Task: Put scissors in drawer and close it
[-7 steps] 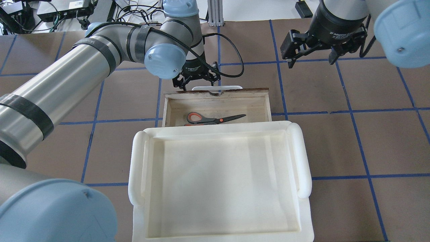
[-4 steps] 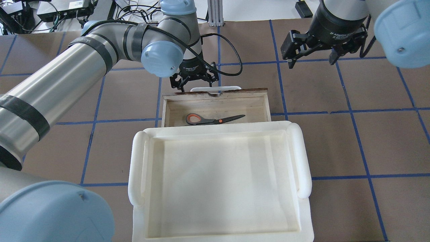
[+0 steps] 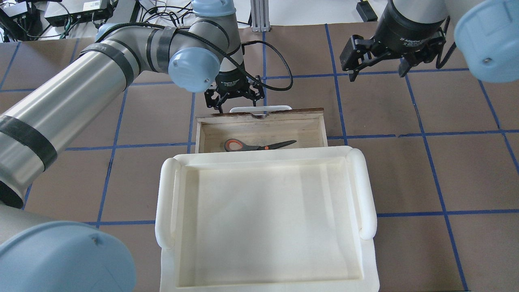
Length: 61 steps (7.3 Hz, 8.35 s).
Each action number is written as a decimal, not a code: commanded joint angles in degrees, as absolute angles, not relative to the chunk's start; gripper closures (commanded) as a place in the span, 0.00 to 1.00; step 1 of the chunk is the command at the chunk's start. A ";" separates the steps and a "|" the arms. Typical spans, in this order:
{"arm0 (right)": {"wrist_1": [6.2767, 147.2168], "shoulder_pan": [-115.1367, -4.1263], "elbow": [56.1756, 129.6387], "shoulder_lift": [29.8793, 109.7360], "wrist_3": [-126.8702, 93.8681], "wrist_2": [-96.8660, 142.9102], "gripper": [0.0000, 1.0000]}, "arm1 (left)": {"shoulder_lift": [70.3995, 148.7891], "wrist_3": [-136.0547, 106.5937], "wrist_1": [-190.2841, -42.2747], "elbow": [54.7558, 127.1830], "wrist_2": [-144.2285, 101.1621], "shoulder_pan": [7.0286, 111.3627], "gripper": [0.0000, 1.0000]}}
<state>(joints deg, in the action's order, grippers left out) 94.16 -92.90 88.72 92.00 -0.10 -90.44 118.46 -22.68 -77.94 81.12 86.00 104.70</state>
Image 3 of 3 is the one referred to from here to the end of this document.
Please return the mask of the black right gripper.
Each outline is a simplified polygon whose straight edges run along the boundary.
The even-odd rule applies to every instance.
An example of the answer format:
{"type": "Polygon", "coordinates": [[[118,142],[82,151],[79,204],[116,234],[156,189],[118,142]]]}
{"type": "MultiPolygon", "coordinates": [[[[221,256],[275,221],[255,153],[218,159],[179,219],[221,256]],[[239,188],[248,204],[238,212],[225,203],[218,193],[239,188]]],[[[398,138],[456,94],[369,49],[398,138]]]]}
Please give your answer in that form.
{"type": "Polygon", "coordinates": [[[354,82],[364,68],[402,58],[397,72],[404,78],[413,67],[441,55],[446,41],[441,26],[448,19],[443,0],[390,0],[370,39],[357,34],[348,39],[339,57],[341,69],[354,82]]]}

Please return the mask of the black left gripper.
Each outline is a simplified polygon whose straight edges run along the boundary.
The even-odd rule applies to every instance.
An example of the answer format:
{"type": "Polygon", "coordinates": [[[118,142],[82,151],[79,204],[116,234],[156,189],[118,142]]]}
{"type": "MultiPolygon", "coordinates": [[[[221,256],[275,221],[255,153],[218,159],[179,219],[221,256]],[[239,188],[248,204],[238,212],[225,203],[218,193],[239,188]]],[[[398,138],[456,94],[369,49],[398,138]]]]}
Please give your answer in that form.
{"type": "Polygon", "coordinates": [[[252,101],[251,115],[254,118],[264,118],[263,106],[257,103],[258,100],[265,98],[263,86],[239,71],[220,72],[216,77],[215,85],[211,85],[204,91],[206,107],[213,108],[220,114],[224,113],[222,108],[224,102],[239,97],[252,101]]]}

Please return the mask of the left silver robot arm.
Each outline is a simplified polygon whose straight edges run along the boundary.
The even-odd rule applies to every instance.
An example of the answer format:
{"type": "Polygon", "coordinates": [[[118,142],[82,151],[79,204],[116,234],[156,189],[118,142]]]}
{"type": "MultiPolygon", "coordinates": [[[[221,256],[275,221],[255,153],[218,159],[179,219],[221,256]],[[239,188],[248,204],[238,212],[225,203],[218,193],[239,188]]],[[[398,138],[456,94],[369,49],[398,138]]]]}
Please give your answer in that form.
{"type": "Polygon", "coordinates": [[[188,31],[147,23],[104,25],[78,59],[1,115],[2,292],[131,292],[135,261],[92,225],[23,210],[24,190],[143,71],[197,93],[243,71],[231,0],[194,0],[188,31]]]}

